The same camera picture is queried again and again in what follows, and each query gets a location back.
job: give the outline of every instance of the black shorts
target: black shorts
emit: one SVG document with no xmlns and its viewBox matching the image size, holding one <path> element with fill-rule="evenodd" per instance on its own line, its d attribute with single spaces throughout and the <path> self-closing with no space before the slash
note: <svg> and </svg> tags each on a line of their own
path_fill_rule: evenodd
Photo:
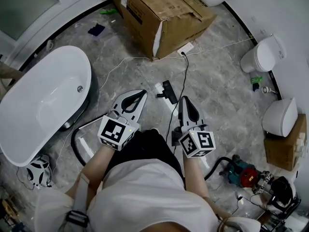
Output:
<svg viewBox="0 0 309 232">
<path fill-rule="evenodd" d="M 108 164 L 105 175 L 120 163 L 142 159 L 159 159 L 175 169 L 184 180 L 177 158 L 165 143 L 164 138 L 154 129 L 136 132 L 134 137 L 121 151 L 116 150 Z"/>
</svg>

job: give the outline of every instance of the gray tile floor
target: gray tile floor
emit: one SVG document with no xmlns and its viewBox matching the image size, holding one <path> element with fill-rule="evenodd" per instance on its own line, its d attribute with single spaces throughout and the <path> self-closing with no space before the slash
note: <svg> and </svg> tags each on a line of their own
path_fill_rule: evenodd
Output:
<svg viewBox="0 0 309 232">
<path fill-rule="evenodd" d="M 193 42 L 195 48 L 192 52 L 213 49 L 248 38 L 224 6 L 214 7 L 213 10 L 218 17 L 206 32 Z M 96 23 L 106 27 L 98 37 L 87 33 Z M 54 43 L 54 48 L 64 45 L 81 48 L 87 54 L 98 76 L 99 86 L 105 82 L 108 72 L 124 58 L 145 57 L 137 42 L 125 28 L 119 14 L 101 15 L 99 11 L 95 11 L 58 35 Z M 188 57 L 190 66 L 183 94 L 193 99 L 203 110 L 206 121 L 214 131 L 217 146 L 214 152 L 207 155 L 208 168 L 201 165 L 205 174 L 219 157 L 232 157 L 233 154 L 239 154 L 244 161 L 254 164 L 261 171 L 265 169 L 276 171 L 273 166 L 266 163 L 264 133 L 261 125 L 265 110 L 276 98 L 272 94 L 264 95 L 261 91 L 253 92 L 250 76 L 244 73 L 239 65 L 241 57 L 252 47 L 252 43 L 246 41 Z M 45 50 L 41 51 L 29 64 L 27 70 L 46 55 Z M 169 57 L 179 56 L 177 53 L 172 53 Z M 154 62 L 145 58 L 126 59 L 110 74 L 106 85 L 100 91 L 96 106 L 81 118 L 79 124 L 105 113 L 119 94 L 143 88 L 148 91 L 148 99 L 140 117 L 142 129 L 157 127 L 165 136 L 171 111 L 163 100 L 155 97 L 155 87 L 158 83 L 170 80 L 176 96 L 179 97 L 185 68 L 186 62 L 180 59 L 166 58 Z M 264 86 L 273 87 L 268 73 L 259 73 L 259 75 L 263 76 Z M 174 117 L 171 129 L 176 126 L 178 122 Z M 69 132 L 57 132 L 41 151 L 50 156 L 51 166 L 54 168 L 63 147 L 53 177 L 53 188 L 63 191 L 73 184 L 82 168 L 70 146 Z M 175 155 L 182 164 L 180 147 L 177 148 Z M 16 177 L 17 167 L 10 164 L 3 155 L 0 155 L 0 162 L 1 182 L 15 194 L 23 210 L 21 218 L 33 229 L 32 218 L 39 191 L 26 189 Z M 235 193 L 244 192 L 244 190 L 227 183 L 218 175 L 220 170 L 222 170 L 221 165 L 207 181 L 207 185 L 214 201 L 227 211 L 233 212 L 237 207 Z M 18 176 L 28 187 L 31 187 L 23 168 L 20 168 Z M 235 213 L 238 216 L 252 218 L 259 214 L 261 214 L 259 208 L 249 203 Z"/>
</svg>

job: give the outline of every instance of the white freestanding bathtub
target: white freestanding bathtub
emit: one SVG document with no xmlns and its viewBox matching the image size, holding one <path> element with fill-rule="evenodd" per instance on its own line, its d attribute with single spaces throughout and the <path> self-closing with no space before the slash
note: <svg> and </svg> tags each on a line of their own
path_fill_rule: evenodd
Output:
<svg viewBox="0 0 309 232">
<path fill-rule="evenodd" d="M 25 74 L 0 103 L 0 147 L 16 166 L 26 166 L 84 103 L 91 84 L 86 54 L 60 47 Z"/>
</svg>

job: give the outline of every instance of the white cable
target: white cable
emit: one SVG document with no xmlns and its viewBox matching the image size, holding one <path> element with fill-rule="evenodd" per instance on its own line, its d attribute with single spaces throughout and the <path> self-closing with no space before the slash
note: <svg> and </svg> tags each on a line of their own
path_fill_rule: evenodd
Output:
<svg viewBox="0 0 309 232">
<path fill-rule="evenodd" d="M 249 41 L 249 40 L 252 40 L 252 39 L 254 39 L 254 37 L 249 38 L 249 39 L 246 39 L 246 40 L 243 40 L 243 41 L 239 41 L 239 42 L 236 42 L 236 43 L 227 44 L 227 45 L 224 45 L 224 46 L 221 46 L 221 47 L 216 47 L 216 48 L 214 48 L 214 49 L 209 49 L 209 50 L 208 50 L 208 49 L 205 49 L 205 50 L 201 50 L 201 51 L 196 52 L 196 53 L 190 53 L 190 54 L 187 55 L 187 57 L 190 56 L 190 55 L 199 54 L 199 53 L 205 52 L 205 51 L 209 51 L 209 52 L 210 52 L 210 51 L 213 51 L 213 50 L 216 50 L 216 49 L 222 49 L 222 48 L 224 48 L 224 47 L 227 47 L 227 46 L 230 46 L 230 45 L 239 44 L 239 43 L 242 43 L 242 42 L 245 42 L 245 41 Z M 122 62 L 125 61 L 125 60 L 128 59 L 128 58 L 145 58 L 145 59 L 149 59 L 149 58 L 147 58 L 147 57 L 126 57 L 126 58 L 124 58 L 124 59 L 120 62 L 120 64 L 118 64 L 115 68 L 113 68 L 112 70 L 110 70 L 110 72 L 108 72 L 107 78 L 106 78 L 104 84 L 100 87 L 99 90 L 101 90 L 101 89 L 104 87 L 104 85 L 106 84 L 106 82 L 107 82 L 107 80 L 108 80 L 108 78 L 109 78 L 109 76 L 110 76 L 110 73 L 112 73 L 114 70 L 116 70 L 116 69 L 122 64 Z"/>
<path fill-rule="evenodd" d="M 64 147 L 64 145 L 66 144 L 66 141 L 67 141 L 69 135 L 73 132 L 73 130 L 74 130 L 74 127 L 73 127 L 73 129 L 70 131 L 70 133 L 67 135 L 66 139 L 64 140 L 63 146 L 62 146 L 62 148 L 61 148 L 61 150 L 60 150 L 60 153 L 59 153 L 59 156 L 58 156 L 58 158 L 57 158 L 57 160 L 56 160 L 56 166 L 54 167 L 54 169 L 53 169 L 53 171 L 52 171 L 52 176 L 54 176 L 54 171 L 55 171 L 55 169 L 56 169 L 56 167 L 57 167 L 57 163 L 58 163 L 58 160 L 59 160 L 59 158 L 60 158 L 60 156 L 61 156 L 61 152 L 62 152 L 62 150 L 63 150 L 63 147 Z"/>
</svg>

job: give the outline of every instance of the power strip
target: power strip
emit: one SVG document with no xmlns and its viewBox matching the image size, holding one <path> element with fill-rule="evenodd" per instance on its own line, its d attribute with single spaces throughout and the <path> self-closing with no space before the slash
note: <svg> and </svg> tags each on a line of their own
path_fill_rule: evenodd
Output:
<svg viewBox="0 0 309 232">
<path fill-rule="evenodd" d="M 183 56 L 182 52 L 187 54 L 187 52 L 190 52 L 193 48 L 194 48 L 194 46 L 189 42 L 189 43 L 185 44 L 182 48 L 179 48 L 177 52 L 180 56 Z"/>
</svg>

